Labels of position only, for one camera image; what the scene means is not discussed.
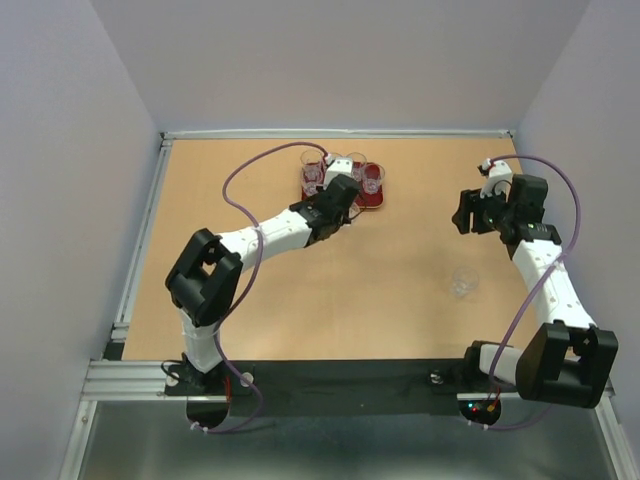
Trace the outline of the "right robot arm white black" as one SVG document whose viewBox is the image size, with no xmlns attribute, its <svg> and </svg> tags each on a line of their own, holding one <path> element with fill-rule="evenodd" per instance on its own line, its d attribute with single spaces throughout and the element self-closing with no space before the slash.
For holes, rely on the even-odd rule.
<svg viewBox="0 0 640 480">
<path fill-rule="evenodd" d="M 557 229 L 543 221 L 547 182 L 539 177 L 490 174 L 486 184 L 460 194 L 452 221 L 462 234 L 497 232 L 528 290 L 539 328 L 525 349 L 476 341 L 460 366 L 463 384 L 482 390 L 494 380 L 514 386 L 524 400 L 594 408 L 609 380 L 619 343 L 587 313 L 564 265 Z"/>
</svg>

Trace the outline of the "clear glass cluster front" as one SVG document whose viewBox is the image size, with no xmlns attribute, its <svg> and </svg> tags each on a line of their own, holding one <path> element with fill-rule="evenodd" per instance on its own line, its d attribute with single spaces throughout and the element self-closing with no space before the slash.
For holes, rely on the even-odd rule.
<svg viewBox="0 0 640 480">
<path fill-rule="evenodd" d="M 361 213 L 361 208 L 356 202 L 353 202 L 348 211 L 348 219 L 354 221 Z"/>
</svg>

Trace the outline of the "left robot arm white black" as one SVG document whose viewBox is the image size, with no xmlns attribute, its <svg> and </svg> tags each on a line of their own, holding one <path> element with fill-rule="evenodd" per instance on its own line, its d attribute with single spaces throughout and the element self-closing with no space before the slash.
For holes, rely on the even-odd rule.
<svg viewBox="0 0 640 480">
<path fill-rule="evenodd" d="M 222 357 L 214 339 L 221 323 L 246 294 L 237 294 L 242 274 L 256 277 L 262 262 L 330 238 L 351 222 L 349 210 L 361 187 L 340 174 L 318 193 L 257 225 L 214 234 L 196 231 L 165 280 L 172 304 L 182 316 L 185 351 L 166 372 L 189 393 L 210 394 L 224 384 Z"/>
</svg>

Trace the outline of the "clear glass cluster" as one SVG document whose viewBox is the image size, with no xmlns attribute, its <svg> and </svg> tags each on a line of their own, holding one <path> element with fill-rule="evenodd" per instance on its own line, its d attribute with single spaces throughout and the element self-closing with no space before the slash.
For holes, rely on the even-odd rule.
<svg viewBox="0 0 640 480">
<path fill-rule="evenodd" d="M 347 157 L 352 161 L 351 177 L 354 180 L 361 182 L 363 172 L 368 163 L 366 156 L 360 152 L 351 152 Z"/>
<path fill-rule="evenodd" d="M 456 298 L 464 298 L 477 289 L 479 282 L 480 277 L 475 269 L 458 267 L 452 275 L 450 292 Z"/>
<path fill-rule="evenodd" d="M 361 213 L 361 208 L 356 202 L 353 202 L 348 211 L 348 219 L 354 221 Z"/>
</svg>

